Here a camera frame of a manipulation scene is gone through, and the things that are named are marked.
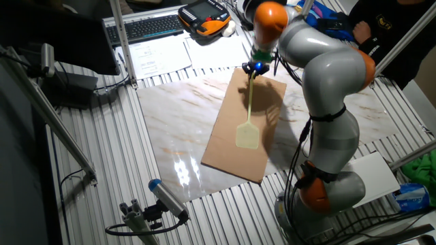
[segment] marble surface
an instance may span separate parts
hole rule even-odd
[[[161,179],[183,202],[246,182],[200,163],[232,72],[137,91]],[[282,66],[276,76],[271,71],[265,76],[287,84],[265,170],[269,175],[289,168],[309,113],[301,87]],[[361,144],[397,132],[370,88],[346,97],[345,103],[359,123]],[[309,145],[304,145],[306,152]]]

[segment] person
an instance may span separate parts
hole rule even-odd
[[[348,20],[359,49],[378,64],[435,0],[359,0]],[[404,89],[436,44],[436,18],[382,71]]]

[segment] black keyboard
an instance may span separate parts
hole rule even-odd
[[[139,20],[124,26],[129,44],[183,33],[182,24],[176,14]],[[107,27],[106,30],[112,47],[120,46],[121,41],[116,27]]]

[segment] brown cardboard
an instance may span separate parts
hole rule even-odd
[[[247,121],[248,75],[235,69],[212,130],[202,164],[261,183],[280,115],[286,84],[258,76],[253,85],[251,123],[260,132],[256,150],[236,146],[236,128]]]

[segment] gray robot arm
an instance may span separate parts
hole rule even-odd
[[[311,181],[300,187],[294,208],[305,219],[319,219],[352,207],[365,195],[356,173],[341,172],[359,142],[358,123],[343,100],[369,84],[375,64],[359,50],[310,27],[294,8],[281,7],[264,2],[257,8],[251,62],[267,63],[257,54],[271,52],[278,40],[281,57],[305,69],[302,89],[313,121],[305,178]]]

